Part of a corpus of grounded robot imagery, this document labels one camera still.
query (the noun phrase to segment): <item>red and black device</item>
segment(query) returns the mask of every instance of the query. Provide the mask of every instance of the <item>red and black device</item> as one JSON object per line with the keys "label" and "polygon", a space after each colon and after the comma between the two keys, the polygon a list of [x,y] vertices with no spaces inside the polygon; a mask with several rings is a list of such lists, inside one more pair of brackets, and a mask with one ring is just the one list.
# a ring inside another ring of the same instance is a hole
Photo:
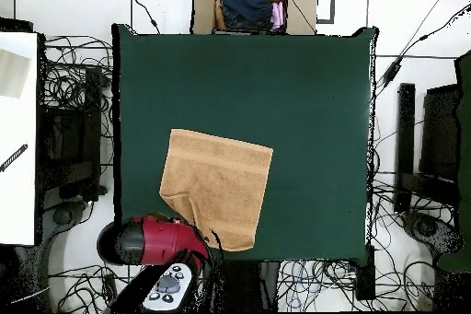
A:
{"label": "red and black device", "polygon": [[107,225],[98,237],[97,250],[100,258],[111,264],[147,264],[107,307],[109,314],[147,312],[144,299],[175,262],[191,269],[192,288],[203,263],[210,260],[209,248],[196,227],[164,215],[140,215],[119,226]]}
{"label": "red and black device", "polygon": [[196,276],[201,261],[209,259],[209,248],[196,227],[164,215],[139,215],[119,227],[107,225],[98,236],[97,250],[103,261],[116,265],[169,265],[185,250]]}

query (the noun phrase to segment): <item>pink cloth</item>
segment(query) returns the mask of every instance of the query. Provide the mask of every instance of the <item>pink cloth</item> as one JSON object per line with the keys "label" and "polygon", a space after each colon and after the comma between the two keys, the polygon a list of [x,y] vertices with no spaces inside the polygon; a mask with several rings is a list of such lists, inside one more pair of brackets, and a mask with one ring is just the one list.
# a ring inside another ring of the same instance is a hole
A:
{"label": "pink cloth", "polygon": [[271,6],[273,7],[273,13],[271,14],[273,26],[271,31],[276,31],[283,25],[283,3],[272,3]]}

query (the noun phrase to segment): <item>open cardboard box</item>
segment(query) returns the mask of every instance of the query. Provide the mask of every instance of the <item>open cardboard box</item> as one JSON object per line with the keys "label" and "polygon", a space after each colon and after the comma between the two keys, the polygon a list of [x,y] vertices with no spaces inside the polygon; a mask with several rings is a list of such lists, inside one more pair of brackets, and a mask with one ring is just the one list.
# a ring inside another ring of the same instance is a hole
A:
{"label": "open cardboard box", "polygon": [[[193,0],[193,14],[190,32],[209,35],[216,28],[216,0]],[[317,0],[269,0],[271,3],[283,2],[284,25],[290,35],[314,35],[316,33]]]}

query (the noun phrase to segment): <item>black handle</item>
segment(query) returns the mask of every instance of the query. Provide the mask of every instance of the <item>black handle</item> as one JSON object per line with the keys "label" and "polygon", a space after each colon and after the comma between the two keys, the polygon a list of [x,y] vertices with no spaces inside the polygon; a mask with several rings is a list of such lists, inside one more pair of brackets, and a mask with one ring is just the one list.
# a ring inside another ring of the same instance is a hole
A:
{"label": "black handle", "polygon": [[0,166],[0,172],[4,172],[5,169],[7,169],[10,166],[10,164],[13,161],[15,161],[19,156],[21,156],[25,152],[26,149],[28,149],[28,145],[24,144],[15,153],[13,153],[13,155]]}

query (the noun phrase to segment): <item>red object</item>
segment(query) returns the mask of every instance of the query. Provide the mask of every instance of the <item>red object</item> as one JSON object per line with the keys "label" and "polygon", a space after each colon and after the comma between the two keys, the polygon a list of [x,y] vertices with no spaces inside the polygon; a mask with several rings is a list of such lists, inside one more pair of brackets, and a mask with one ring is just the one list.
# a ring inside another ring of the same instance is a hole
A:
{"label": "red object", "polygon": [[[208,258],[207,246],[203,243],[196,228],[186,225],[183,221],[159,221],[151,215],[136,216],[135,222],[142,224],[144,233],[144,253],[142,264],[164,265],[184,249],[196,251]],[[201,271],[201,261],[194,258],[198,273]]]}

